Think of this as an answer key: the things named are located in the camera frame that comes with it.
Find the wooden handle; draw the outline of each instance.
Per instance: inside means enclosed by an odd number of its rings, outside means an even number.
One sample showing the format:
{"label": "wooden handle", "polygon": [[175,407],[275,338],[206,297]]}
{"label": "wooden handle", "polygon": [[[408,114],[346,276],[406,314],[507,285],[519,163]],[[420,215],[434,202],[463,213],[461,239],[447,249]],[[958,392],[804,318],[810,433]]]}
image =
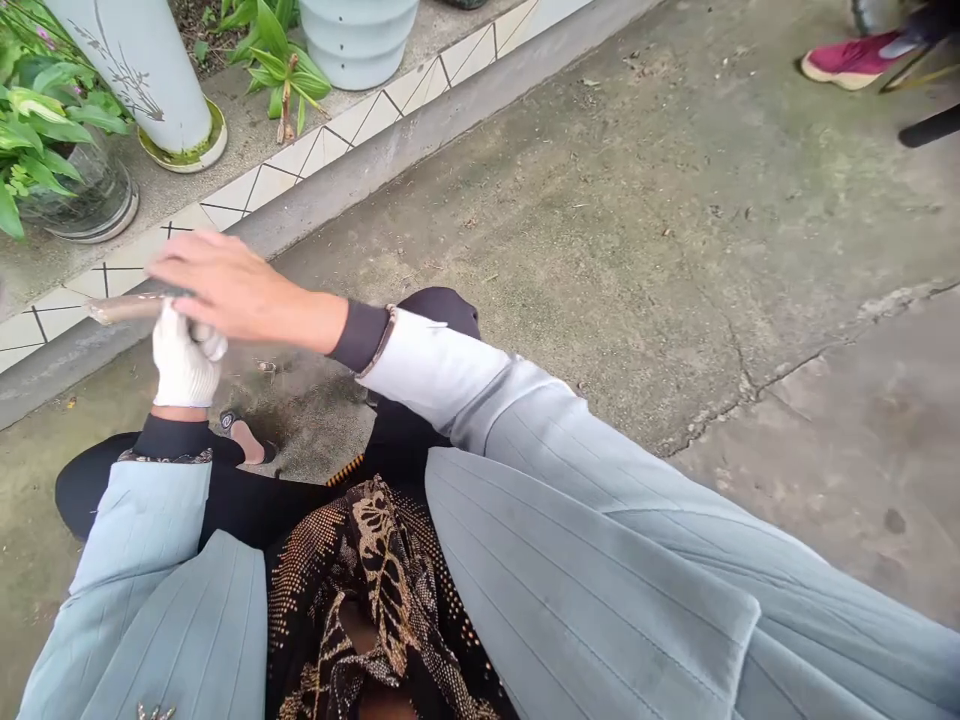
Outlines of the wooden handle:
{"label": "wooden handle", "polygon": [[88,300],[87,314],[101,325],[113,325],[127,320],[156,320],[163,308],[164,293],[120,295],[103,300]]}

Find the hand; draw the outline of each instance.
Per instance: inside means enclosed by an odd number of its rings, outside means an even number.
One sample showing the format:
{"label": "hand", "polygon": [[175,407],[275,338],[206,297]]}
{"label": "hand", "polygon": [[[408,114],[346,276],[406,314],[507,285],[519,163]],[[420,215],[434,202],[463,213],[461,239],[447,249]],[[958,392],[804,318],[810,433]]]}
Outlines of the hand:
{"label": "hand", "polygon": [[174,308],[224,335],[287,342],[328,354],[347,322],[347,301],[298,287],[239,238],[210,231],[172,238],[147,273],[193,292]]}
{"label": "hand", "polygon": [[155,406],[208,408],[220,383],[227,340],[209,325],[191,323],[167,298],[153,328],[153,362],[160,371]]}

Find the black cuff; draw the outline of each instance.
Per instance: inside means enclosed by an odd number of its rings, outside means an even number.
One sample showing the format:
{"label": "black cuff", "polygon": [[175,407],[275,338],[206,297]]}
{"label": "black cuff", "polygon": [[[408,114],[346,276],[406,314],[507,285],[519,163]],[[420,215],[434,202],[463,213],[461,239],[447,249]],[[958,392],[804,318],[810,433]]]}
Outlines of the black cuff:
{"label": "black cuff", "polygon": [[133,451],[143,457],[175,460],[210,448],[210,427],[204,422],[178,422],[147,415]]}
{"label": "black cuff", "polygon": [[347,325],[330,357],[355,373],[363,372],[373,361],[389,322],[390,311],[386,308],[350,300]]}

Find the crack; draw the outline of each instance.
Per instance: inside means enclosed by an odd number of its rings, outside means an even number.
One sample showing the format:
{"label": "crack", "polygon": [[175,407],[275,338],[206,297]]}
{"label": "crack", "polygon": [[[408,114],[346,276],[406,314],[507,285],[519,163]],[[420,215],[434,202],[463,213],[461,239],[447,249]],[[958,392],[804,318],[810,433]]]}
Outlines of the crack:
{"label": "crack", "polygon": [[813,420],[811,420],[810,418],[808,418],[808,417],[807,417],[806,415],[804,415],[802,412],[800,412],[799,410],[797,410],[793,405],[791,405],[791,404],[788,403],[786,400],[784,400],[782,397],[780,397],[779,395],[777,395],[777,393],[775,393],[775,392],[773,391],[773,388],[772,388],[772,387],[769,387],[769,386],[768,386],[768,387],[764,390],[764,392],[765,392],[766,395],[768,395],[769,397],[772,397],[774,400],[776,400],[777,403],[778,403],[781,407],[783,407],[784,410],[787,411],[787,413],[789,413],[790,415],[794,415],[795,417],[800,418],[801,420],[803,420],[803,421],[804,421],[805,423],[807,423],[808,425],[813,425]]}
{"label": "crack", "polygon": [[740,394],[748,400],[755,401],[757,399],[757,394],[760,392],[760,388],[757,387],[757,383],[754,381],[753,376],[750,374],[750,370],[747,368],[747,361],[743,356],[743,346],[740,344],[740,337],[737,335],[737,331],[734,329],[733,320],[731,320],[730,316],[727,315],[727,312],[724,310],[723,306],[718,304],[717,301],[713,299],[713,296],[708,293],[700,284],[696,274],[690,267],[689,261],[687,260],[687,253],[683,243],[680,242],[679,239],[675,239],[674,244],[680,251],[680,262],[683,265],[683,269],[686,270],[687,277],[690,279],[693,287],[696,288],[697,292],[700,294],[700,297],[702,297],[710,307],[716,310],[720,317],[723,318],[723,321],[727,324],[727,333],[730,335],[730,347],[737,356],[737,365],[740,369]]}
{"label": "crack", "polygon": [[750,382],[750,389],[752,392],[744,393],[743,387],[741,386],[741,393],[739,397],[724,403],[722,406],[714,410],[698,415],[696,420],[694,420],[694,422],[688,426],[688,433],[686,438],[683,438],[680,444],[677,445],[677,447],[675,447],[672,450],[669,450],[668,452],[666,452],[661,456],[665,460],[672,458],[678,455],[679,453],[683,452],[687,448],[689,448],[694,441],[701,438],[707,432],[710,425],[716,420],[725,419],[730,413],[734,412],[740,407],[749,406],[757,403],[761,399],[760,396],[762,393],[764,393],[764,391],[766,391],[766,394],[770,395],[771,397],[775,398],[780,403],[782,403],[791,412],[803,418],[808,423],[811,423],[812,421],[808,417],[800,413],[798,410],[796,410],[796,408],[792,407],[789,403],[784,401],[776,393],[769,390],[770,386],[780,382],[785,377],[795,373],[797,370],[800,370],[805,365],[811,362],[814,362],[815,360],[821,359],[826,353],[830,352],[831,350],[834,350],[840,347],[847,347],[849,345],[855,345],[857,341],[860,340],[861,337],[863,337],[863,335],[871,331],[875,326],[879,325],[881,321],[888,320],[891,318],[895,318],[899,315],[902,315],[915,303],[930,300],[932,298],[935,298],[937,295],[941,295],[945,292],[949,292],[950,290],[955,290],[956,288],[960,287],[960,280],[958,280],[946,285],[930,287],[920,295],[916,295],[908,299],[905,298],[902,301],[898,302],[896,306],[885,309],[883,312],[879,312],[873,315],[872,317],[867,318],[866,321],[863,323],[863,325],[860,328],[858,328],[855,332],[853,332],[853,334],[850,335],[849,337],[842,338],[835,342],[827,343],[816,352],[811,353],[810,355],[807,355],[806,357],[802,358],[795,364],[789,365],[786,368],[784,368],[781,372],[774,374],[765,382],[756,384],[755,382],[753,382],[750,375],[746,373],[746,366],[743,363],[743,355],[742,355],[742,352],[739,352],[739,342],[736,340],[736,334],[733,332],[732,323],[730,323],[730,320],[729,318],[727,318],[726,313],[724,313],[723,310],[718,308],[716,304],[714,304],[711,301],[710,296],[707,293],[705,293],[702,288],[700,288],[696,280],[693,279],[692,273],[690,273],[689,267],[687,268],[687,272],[688,274],[691,275],[691,280],[693,281],[694,286],[700,291],[704,299],[710,302],[710,304],[713,305],[713,307],[717,308],[717,311],[724,317],[724,319],[727,320],[727,323],[730,326],[731,337],[734,342],[734,350],[738,351],[738,355],[740,359],[741,374],[745,375],[745,379]]}

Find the knee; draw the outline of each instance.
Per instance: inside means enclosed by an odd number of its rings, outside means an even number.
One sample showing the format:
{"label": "knee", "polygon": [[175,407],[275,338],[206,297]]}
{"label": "knee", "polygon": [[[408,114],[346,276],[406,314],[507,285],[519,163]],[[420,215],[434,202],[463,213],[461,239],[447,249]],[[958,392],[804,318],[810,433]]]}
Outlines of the knee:
{"label": "knee", "polygon": [[480,339],[477,309],[451,288],[423,288],[397,306],[431,320],[445,322],[452,330]]}
{"label": "knee", "polygon": [[137,433],[114,435],[84,450],[68,462],[54,486],[54,502],[64,524],[86,540],[96,518],[100,498],[110,480],[110,466],[136,442]]}

